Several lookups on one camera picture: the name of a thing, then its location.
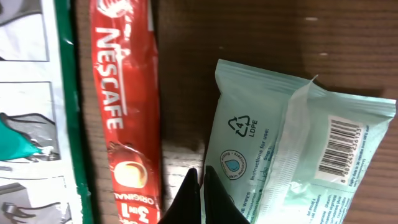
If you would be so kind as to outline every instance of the plastic packaging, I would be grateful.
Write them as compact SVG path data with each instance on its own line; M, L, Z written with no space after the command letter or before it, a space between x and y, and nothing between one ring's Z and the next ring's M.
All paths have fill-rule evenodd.
M0 223L93 223L66 0L0 1Z
M342 222L395 100L333 93L225 60L216 81L205 165L239 211L251 223ZM201 211L203 222L203 198Z
M395 114L395 100L297 90L257 223L342 223Z
M157 49L149 1L91 0L91 43L121 223L160 218Z
M308 81L225 60L218 61L216 81L221 96L205 165L214 167L235 206L252 222L284 108Z

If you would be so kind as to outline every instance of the light blue plastic packet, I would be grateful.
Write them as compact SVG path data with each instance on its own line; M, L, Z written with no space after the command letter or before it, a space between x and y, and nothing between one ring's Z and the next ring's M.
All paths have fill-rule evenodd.
M308 80L219 60L216 81L221 96L205 165L215 168L235 206L253 222L283 111Z
M256 223L342 223L354 193L396 114L396 101L297 90Z

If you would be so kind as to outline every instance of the red packaging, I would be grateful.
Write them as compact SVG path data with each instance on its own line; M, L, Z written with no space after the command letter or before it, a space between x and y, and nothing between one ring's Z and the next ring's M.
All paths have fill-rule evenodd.
M157 49L147 0L91 0L91 50L123 224L160 217Z

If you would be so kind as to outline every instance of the wooden table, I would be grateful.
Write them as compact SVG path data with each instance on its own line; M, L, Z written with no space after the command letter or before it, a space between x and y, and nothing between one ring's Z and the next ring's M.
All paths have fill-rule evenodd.
M326 89L398 96L396 0L161 0L159 41L167 203L200 167L219 96L223 58L311 78ZM118 223L90 55L88 0L76 1L85 124L102 223ZM398 223L398 121L373 157L345 223ZM171 166L178 161L179 166Z

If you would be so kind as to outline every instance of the barcode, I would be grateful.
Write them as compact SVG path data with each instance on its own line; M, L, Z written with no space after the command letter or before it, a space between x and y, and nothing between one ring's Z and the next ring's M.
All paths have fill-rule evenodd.
M330 116L328 139L315 178L347 184L362 136L362 124Z

